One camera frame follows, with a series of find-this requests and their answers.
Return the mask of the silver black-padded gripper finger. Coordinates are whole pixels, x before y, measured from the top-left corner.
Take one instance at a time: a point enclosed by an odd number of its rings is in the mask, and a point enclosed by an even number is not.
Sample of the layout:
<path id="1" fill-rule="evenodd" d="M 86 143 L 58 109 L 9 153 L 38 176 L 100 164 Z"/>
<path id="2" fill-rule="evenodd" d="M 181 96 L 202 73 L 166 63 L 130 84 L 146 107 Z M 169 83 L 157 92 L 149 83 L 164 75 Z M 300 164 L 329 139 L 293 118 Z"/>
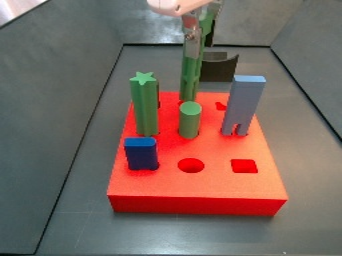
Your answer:
<path id="1" fill-rule="evenodd" d="M 212 46 L 212 40 L 213 40 L 213 28 L 215 28 L 215 20 L 211 20 L 206 22 L 205 25 L 205 36 L 204 36 L 204 46 L 211 47 Z"/>

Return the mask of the silver bolted gripper finger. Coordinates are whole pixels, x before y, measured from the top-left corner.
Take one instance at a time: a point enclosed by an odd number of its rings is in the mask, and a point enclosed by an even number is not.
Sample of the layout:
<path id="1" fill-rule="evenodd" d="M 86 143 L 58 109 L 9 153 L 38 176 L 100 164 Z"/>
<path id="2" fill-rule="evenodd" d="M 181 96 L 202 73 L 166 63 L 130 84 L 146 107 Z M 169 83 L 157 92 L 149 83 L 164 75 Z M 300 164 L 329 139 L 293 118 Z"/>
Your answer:
<path id="1" fill-rule="evenodd" d="M 197 59 L 200 53 L 200 25 L 198 12 L 190 11 L 181 16 L 184 33 L 184 55 L 188 58 Z"/>

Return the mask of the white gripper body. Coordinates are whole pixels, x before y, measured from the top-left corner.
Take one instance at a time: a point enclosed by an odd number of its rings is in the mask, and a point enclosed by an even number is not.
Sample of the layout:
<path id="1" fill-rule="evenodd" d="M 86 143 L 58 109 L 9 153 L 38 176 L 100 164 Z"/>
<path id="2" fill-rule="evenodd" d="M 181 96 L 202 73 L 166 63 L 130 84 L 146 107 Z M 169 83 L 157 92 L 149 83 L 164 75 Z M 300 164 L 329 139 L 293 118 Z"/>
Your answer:
<path id="1" fill-rule="evenodd" d="M 146 4 L 154 13 L 178 17 L 205 5 L 220 4 L 221 1 L 223 0 L 146 0 Z"/>

